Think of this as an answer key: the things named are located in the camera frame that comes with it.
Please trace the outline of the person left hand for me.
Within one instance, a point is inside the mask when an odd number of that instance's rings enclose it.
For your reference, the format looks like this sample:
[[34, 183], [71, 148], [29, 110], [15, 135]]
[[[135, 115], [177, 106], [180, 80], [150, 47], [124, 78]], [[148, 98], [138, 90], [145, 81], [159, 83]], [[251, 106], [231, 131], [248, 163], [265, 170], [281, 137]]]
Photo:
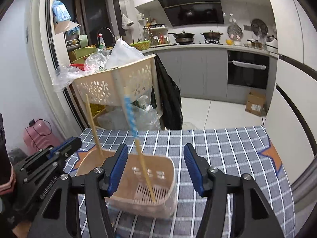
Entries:
[[12, 170], [9, 181], [5, 184], [1, 184], [0, 196], [12, 193], [14, 190], [15, 183], [16, 183], [16, 174], [14, 170]]

